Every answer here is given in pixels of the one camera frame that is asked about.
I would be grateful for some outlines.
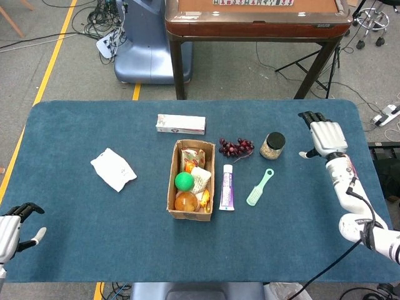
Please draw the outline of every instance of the blue table mat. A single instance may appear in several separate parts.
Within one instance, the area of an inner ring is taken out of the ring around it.
[[[390,224],[355,105],[344,100],[299,101],[52,101],[33,107],[1,213],[25,202],[32,214],[21,240],[47,227],[40,245],[7,264],[9,282],[48,281],[307,281],[351,242],[339,233],[346,211],[325,160],[301,159],[313,142],[303,111],[338,121],[376,212]],[[157,132],[158,114],[206,116],[206,134]],[[258,150],[279,131],[286,147],[276,161]],[[235,211],[219,211],[223,165],[216,153],[211,222],[176,220],[166,211],[169,168],[178,139],[218,143],[253,140],[255,153],[234,164]],[[121,155],[137,179],[117,193],[90,161],[106,148]],[[275,175],[255,207],[246,198],[265,169]],[[400,268],[357,247],[318,281],[389,282]]]

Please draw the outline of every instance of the green toothbrush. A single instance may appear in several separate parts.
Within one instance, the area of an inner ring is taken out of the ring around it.
[[[263,194],[265,184],[268,182],[269,178],[273,176],[274,170],[266,169],[261,182],[257,186],[255,186],[254,189],[252,189],[249,197],[247,197],[246,202],[248,205],[254,206],[257,204],[258,199],[260,199],[261,195]]]

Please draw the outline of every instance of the white box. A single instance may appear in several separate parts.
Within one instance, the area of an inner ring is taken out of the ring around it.
[[[159,114],[156,124],[160,133],[206,133],[206,117]]]

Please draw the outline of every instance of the toothpaste tube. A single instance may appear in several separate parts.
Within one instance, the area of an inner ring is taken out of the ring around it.
[[[224,165],[224,177],[222,179],[221,200],[219,209],[222,211],[234,211],[233,207],[233,167],[231,164]]]

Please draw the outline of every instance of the white robotic arm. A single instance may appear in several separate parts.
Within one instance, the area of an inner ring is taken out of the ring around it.
[[[342,236],[354,243],[361,240],[367,248],[400,264],[400,232],[389,230],[372,208],[357,172],[345,154],[348,144],[340,125],[319,112],[302,112],[299,116],[310,129],[315,147],[299,155],[306,159],[313,156],[327,159],[326,169],[340,205],[350,212],[339,221]]]
[[[6,263],[17,252],[22,252],[39,244],[46,233],[46,228],[42,227],[29,241],[19,242],[19,233],[23,222],[34,211],[39,214],[44,213],[43,209],[36,204],[25,203],[21,206],[13,207],[5,215],[0,216],[0,292],[6,280],[7,271],[4,268]]]

